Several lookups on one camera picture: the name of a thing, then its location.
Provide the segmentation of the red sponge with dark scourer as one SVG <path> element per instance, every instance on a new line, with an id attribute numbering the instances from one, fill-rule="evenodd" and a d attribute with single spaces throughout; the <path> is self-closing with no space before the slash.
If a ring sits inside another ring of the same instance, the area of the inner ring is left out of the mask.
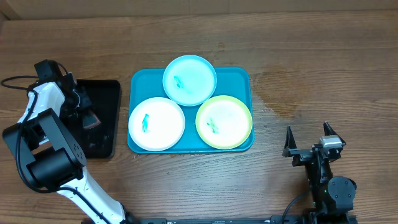
<path id="1" fill-rule="evenodd" d="M 88 110 L 82 118 L 83 128 L 84 129 L 93 129 L 101 124 L 100 119 L 97 115 L 92 112 L 92 110 Z"/>

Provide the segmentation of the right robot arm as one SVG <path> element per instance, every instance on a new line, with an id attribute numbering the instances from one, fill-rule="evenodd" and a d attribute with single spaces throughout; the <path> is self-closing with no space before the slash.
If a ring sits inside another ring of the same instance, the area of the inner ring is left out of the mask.
<path id="1" fill-rule="evenodd" d="M 324 135 L 310 149 L 298 149 L 291 127 L 287 127 L 284 157 L 292 158 L 294 167 L 304 166 L 309 189 L 293 199 L 285 209 L 281 223 L 357 223 L 355 216 L 348 215 L 354 207 L 357 185 L 343 176 L 334 176 L 330 163 L 341 157 L 346 142 L 323 123 Z M 308 194 L 312 195 L 314 209 L 299 216 L 288 217 L 290 208 Z"/>

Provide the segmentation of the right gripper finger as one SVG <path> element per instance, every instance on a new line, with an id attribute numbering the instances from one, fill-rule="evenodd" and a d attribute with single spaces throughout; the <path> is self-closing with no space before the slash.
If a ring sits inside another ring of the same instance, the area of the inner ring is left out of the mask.
<path id="1" fill-rule="evenodd" d="M 328 122 L 323 123 L 324 139 L 334 139 L 341 142 L 340 136 L 333 130 Z"/>
<path id="2" fill-rule="evenodd" d="M 297 150 L 297 145 L 295 143 L 295 139 L 290 126 L 287 126 L 284 150 L 285 151 Z"/>

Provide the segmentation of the pink white plate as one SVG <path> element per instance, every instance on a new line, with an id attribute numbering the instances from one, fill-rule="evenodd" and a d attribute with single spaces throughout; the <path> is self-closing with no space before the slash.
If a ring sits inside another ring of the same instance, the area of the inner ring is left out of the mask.
<path id="1" fill-rule="evenodd" d="M 139 103 L 128 121 L 129 136 L 140 148 L 160 152 L 174 146 L 185 130 L 181 107 L 164 97 L 153 97 Z"/>

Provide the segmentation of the yellow green plate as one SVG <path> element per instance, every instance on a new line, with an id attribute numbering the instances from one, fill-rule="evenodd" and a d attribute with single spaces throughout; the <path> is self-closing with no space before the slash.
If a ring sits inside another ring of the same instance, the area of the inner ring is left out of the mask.
<path id="1" fill-rule="evenodd" d="M 209 98 L 199 107 L 195 127 L 207 145 L 229 150 L 249 138 L 253 121 L 249 108 L 241 100 L 220 95 Z"/>

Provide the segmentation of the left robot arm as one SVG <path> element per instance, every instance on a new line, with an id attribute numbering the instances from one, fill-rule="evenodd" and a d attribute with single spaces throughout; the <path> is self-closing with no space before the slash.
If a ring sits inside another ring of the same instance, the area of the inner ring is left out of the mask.
<path id="1" fill-rule="evenodd" d="M 89 158 L 114 154 L 121 87 L 116 80 L 76 80 L 71 73 L 45 72 L 27 88 L 20 120 L 3 131 L 28 188 L 56 192 L 93 223 L 133 223 L 124 205 L 91 176 Z"/>

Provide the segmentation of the light blue plate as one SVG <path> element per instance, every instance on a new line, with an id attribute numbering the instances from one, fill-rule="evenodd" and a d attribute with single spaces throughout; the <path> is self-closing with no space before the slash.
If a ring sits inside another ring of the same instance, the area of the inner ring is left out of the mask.
<path id="1" fill-rule="evenodd" d="M 164 70 L 162 84 L 166 95 L 182 106 L 196 106 L 216 90 L 217 74 L 212 64 L 197 55 L 183 55 Z"/>

